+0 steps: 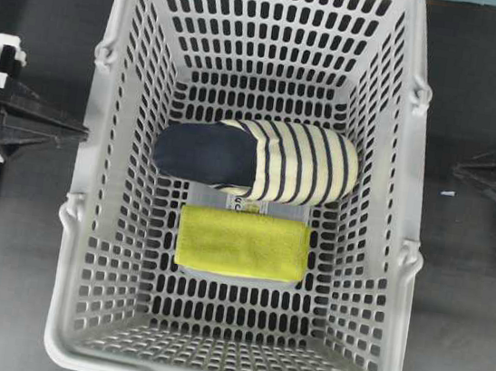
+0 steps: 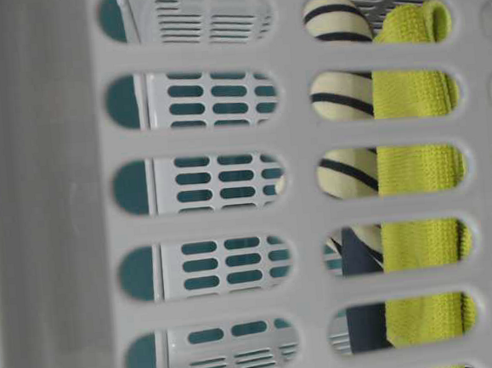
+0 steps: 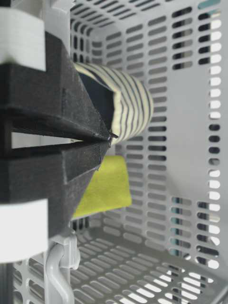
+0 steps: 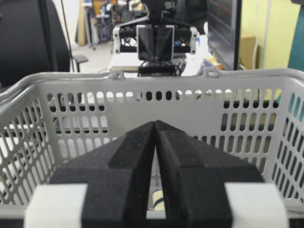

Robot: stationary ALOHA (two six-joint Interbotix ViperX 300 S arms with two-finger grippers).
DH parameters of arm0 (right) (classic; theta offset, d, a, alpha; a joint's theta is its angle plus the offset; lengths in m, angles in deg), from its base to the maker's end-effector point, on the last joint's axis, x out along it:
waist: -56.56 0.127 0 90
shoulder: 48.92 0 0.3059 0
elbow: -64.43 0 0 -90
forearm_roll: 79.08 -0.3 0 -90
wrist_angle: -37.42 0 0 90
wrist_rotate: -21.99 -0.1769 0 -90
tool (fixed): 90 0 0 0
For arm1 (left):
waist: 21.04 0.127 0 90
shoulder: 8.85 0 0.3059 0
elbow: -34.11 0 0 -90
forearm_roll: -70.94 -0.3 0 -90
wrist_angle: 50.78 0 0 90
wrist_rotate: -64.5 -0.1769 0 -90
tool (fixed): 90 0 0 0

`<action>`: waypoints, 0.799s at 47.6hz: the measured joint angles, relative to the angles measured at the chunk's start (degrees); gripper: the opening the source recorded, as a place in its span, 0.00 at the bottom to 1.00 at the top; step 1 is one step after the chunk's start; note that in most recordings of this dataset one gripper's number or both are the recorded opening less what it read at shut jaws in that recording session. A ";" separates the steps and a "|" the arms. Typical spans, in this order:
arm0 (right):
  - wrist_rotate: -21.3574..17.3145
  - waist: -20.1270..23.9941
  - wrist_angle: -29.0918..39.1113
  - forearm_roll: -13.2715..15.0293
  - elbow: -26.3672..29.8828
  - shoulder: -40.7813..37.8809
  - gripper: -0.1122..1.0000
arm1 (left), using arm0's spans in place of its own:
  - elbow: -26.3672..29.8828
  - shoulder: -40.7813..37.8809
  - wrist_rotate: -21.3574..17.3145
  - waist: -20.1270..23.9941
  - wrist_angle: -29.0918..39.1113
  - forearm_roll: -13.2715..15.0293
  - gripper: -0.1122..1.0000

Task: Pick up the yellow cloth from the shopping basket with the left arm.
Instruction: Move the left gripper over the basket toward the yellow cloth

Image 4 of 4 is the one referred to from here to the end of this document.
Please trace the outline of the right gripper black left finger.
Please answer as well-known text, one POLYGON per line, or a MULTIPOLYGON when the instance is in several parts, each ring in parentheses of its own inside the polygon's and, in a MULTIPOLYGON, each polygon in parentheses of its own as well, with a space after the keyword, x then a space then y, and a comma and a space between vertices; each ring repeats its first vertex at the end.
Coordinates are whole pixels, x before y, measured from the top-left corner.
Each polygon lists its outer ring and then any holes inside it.
POLYGON ((157 28, 155 58, 157 61, 170 61, 173 56, 174 26, 163 25, 157 28))

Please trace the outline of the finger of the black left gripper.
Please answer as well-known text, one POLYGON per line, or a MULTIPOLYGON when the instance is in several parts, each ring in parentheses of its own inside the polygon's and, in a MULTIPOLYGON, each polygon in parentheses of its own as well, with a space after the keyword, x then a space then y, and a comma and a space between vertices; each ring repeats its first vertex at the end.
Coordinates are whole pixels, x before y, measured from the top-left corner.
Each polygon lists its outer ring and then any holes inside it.
POLYGON ((156 27, 137 25, 137 55, 142 61, 156 61, 156 27))
POLYGON ((56 167, 36 187, 26 228, 134 228, 146 224, 155 122, 56 167))

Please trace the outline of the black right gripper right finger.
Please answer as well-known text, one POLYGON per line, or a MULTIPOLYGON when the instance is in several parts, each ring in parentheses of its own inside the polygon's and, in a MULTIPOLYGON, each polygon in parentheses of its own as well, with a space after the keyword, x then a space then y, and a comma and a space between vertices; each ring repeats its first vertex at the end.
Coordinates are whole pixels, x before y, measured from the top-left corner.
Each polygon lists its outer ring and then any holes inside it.
POLYGON ((257 167, 156 121, 166 216, 189 228, 287 228, 277 187, 257 167))

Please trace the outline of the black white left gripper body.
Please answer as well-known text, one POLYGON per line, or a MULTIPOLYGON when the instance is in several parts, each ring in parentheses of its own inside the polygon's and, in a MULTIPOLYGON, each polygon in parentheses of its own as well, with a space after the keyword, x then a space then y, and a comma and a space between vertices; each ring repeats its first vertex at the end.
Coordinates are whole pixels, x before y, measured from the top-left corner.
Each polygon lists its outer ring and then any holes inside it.
POLYGON ((178 58, 196 54, 198 30, 171 19, 135 19, 113 29, 114 52, 135 53, 138 76, 181 76, 178 58))

